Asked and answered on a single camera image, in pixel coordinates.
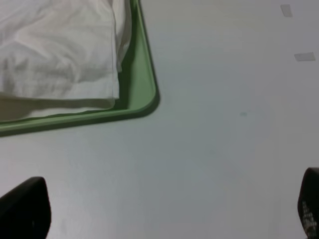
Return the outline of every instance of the white tabletop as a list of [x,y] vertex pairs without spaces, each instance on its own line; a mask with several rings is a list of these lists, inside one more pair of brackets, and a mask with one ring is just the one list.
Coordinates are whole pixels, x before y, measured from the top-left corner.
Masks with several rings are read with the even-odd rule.
[[314,0],[142,0],[161,102],[141,119],[0,138],[0,194],[45,177],[49,239],[304,239],[319,166]]

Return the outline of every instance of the white cloth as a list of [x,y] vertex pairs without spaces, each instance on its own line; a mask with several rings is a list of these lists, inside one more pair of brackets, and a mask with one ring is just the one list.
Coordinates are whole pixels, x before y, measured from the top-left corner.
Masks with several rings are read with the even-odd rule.
[[[23,99],[21,107],[35,104],[27,99],[104,99],[110,108],[130,38],[129,0],[0,0],[0,94]],[[26,117],[100,107],[42,107]]]
[[113,107],[109,100],[0,100],[0,121],[100,111]]

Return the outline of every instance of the table surface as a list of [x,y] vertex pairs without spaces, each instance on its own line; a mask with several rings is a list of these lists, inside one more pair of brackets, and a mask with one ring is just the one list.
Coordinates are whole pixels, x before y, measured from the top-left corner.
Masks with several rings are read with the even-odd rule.
[[149,116],[0,138],[0,194],[45,177],[48,239],[304,239],[319,161],[319,3],[142,0]]

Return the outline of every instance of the green tray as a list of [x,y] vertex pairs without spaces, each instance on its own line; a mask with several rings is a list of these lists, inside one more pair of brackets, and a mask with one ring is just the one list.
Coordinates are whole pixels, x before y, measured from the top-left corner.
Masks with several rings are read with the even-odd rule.
[[0,135],[144,116],[159,101],[139,0],[131,0],[132,40],[119,74],[120,99],[108,111],[0,123]]

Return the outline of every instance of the black plastic part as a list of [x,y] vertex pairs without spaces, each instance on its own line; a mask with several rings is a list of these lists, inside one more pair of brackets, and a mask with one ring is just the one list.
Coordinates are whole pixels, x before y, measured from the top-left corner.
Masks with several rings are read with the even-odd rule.
[[298,214],[309,239],[319,239],[319,168],[305,172],[298,200]]
[[32,177],[0,198],[1,239],[45,239],[50,224],[44,178]]

